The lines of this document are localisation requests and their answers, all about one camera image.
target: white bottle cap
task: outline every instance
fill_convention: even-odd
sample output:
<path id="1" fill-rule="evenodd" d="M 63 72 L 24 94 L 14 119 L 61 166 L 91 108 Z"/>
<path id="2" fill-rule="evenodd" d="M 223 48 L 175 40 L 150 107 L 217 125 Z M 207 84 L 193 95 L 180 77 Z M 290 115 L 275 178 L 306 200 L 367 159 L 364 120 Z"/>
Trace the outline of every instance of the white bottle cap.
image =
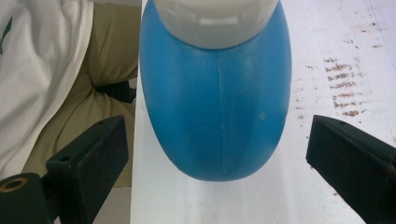
<path id="1" fill-rule="evenodd" d="M 226 49 L 252 38 L 278 0 L 154 0 L 165 28 L 203 49 Z"/>

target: khaki pants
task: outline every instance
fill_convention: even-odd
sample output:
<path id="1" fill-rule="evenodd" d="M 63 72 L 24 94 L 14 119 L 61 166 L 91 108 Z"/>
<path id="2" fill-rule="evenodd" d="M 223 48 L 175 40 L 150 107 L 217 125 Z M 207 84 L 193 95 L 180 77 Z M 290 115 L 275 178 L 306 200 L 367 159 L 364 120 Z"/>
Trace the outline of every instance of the khaki pants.
<path id="1" fill-rule="evenodd" d="M 137 76 L 141 7 L 95 4 L 90 45 L 63 105 L 39 135 L 23 172 L 44 175 L 45 162 L 95 122 L 125 117 L 130 158 L 116 187 L 131 186 L 134 105 L 119 102 L 95 87 Z"/>

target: white shirt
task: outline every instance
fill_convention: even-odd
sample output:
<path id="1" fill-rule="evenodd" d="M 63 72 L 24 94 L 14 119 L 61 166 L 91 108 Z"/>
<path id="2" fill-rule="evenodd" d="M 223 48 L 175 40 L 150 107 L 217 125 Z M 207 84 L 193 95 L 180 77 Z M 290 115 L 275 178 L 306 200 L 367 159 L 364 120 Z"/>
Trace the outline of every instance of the white shirt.
<path id="1" fill-rule="evenodd" d="M 0 179 L 21 172 L 69 93 L 92 15 L 89 0 L 0 1 Z"/>

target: blue plastic surface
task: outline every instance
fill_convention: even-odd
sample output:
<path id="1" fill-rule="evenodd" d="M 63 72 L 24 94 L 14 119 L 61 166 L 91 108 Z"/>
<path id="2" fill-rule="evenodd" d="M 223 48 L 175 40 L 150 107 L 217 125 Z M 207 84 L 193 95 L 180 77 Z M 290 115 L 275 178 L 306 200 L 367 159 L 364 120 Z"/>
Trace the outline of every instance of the blue plastic surface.
<path id="1" fill-rule="evenodd" d="M 259 170 L 273 154 L 290 99 L 290 41 L 280 3 L 254 38 L 210 50 L 170 35 L 149 0 L 140 69 L 154 132 L 186 175 L 235 180 Z"/>

